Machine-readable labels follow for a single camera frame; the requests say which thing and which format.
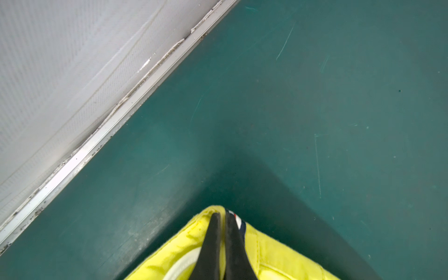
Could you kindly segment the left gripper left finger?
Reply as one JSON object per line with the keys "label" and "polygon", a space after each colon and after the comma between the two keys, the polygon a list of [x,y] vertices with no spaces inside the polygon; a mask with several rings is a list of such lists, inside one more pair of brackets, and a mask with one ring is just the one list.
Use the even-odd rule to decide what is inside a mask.
{"label": "left gripper left finger", "polygon": [[221,215],[214,213],[211,216],[197,262],[189,277],[190,280],[220,279],[221,232]]}

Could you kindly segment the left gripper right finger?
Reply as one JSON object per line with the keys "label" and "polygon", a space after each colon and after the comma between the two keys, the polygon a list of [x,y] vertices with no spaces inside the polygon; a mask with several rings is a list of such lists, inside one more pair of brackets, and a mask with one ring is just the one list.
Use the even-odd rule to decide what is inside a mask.
{"label": "left gripper right finger", "polygon": [[256,280],[246,252],[246,223],[234,212],[226,210],[225,217],[225,280]]}

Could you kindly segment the yellow long pants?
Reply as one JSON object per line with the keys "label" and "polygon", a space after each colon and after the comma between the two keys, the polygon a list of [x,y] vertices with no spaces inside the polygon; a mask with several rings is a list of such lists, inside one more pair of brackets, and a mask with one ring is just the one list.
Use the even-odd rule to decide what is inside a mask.
{"label": "yellow long pants", "polygon": [[[214,213],[220,214],[222,232],[219,268],[220,280],[224,280],[226,209],[218,205],[209,206],[194,216],[179,232],[134,269],[127,279],[189,280]],[[334,280],[336,278],[321,265],[259,232],[248,223],[246,223],[245,244],[257,280]]]}

